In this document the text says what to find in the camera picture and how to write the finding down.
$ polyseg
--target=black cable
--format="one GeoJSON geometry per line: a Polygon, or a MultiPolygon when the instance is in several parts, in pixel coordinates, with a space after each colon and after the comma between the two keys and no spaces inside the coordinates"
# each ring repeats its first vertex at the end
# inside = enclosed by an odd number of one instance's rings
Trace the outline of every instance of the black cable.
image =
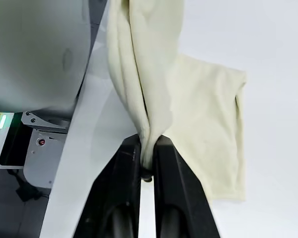
{"type": "Polygon", "coordinates": [[[24,181],[19,175],[19,170],[16,172],[14,170],[7,170],[7,172],[14,176],[20,186],[19,189],[16,190],[16,193],[20,197],[23,202],[26,202],[30,199],[39,200],[41,197],[50,198],[48,194],[44,194],[39,191],[36,187],[29,184],[27,181],[24,181]]]}
{"type": "Polygon", "coordinates": [[[13,170],[7,170],[8,174],[14,176],[16,178],[16,181],[18,182],[19,186],[22,186],[25,184],[25,181],[23,181],[22,178],[20,178],[20,176],[18,175],[19,170],[17,170],[17,172],[13,171],[13,170]]]}

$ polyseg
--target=white background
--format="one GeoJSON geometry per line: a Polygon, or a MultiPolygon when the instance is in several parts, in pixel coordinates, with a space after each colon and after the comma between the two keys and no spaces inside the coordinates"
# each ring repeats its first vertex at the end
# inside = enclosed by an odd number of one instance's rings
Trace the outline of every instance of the white background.
{"type": "Polygon", "coordinates": [[[187,0],[182,52],[247,71],[247,201],[213,203],[223,238],[298,238],[298,0],[187,0]]]}
{"type": "MultiPolygon", "coordinates": [[[[104,72],[104,36],[97,36],[40,238],[71,237],[94,179],[135,132],[104,72]]],[[[186,0],[180,50],[248,73],[247,201],[213,202],[222,238],[298,238],[298,0],[186,0]]],[[[155,237],[141,228],[140,238],[155,237]]]]}

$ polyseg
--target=fabric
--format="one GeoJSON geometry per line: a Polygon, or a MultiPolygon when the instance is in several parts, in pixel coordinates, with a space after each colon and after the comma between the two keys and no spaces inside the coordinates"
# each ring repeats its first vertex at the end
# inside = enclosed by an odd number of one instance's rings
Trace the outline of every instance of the fabric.
{"type": "Polygon", "coordinates": [[[179,54],[183,0],[111,0],[109,71],[142,142],[142,166],[163,134],[209,199],[244,199],[245,73],[179,54]]]}

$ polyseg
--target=machine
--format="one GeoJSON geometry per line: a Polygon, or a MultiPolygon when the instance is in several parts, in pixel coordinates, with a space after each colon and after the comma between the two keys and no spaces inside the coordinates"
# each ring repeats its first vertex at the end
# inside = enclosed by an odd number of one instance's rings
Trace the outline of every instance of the machine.
{"type": "Polygon", "coordinates": [[[152,176],[157,237],[218,238],[202,186],[171,141],[157,142],[153,171],[140,167],[135,128],[98,57],[105,7],[0,0],[0,169],[52,188],[41,238],[138,237],[142,179],[152,176]]]}

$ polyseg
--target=cloth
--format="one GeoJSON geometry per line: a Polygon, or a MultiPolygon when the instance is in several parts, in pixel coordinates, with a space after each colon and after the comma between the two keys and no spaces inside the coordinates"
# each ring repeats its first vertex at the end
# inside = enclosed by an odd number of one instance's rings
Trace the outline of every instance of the cloth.
{"type": "Polygon", "coordinates": [[[109,71],[142,143],[142,166],[163,134],[209,199],[244,199],[241,91],[245,73],[179,54],[183,0],[111,0],[109,71]]]}

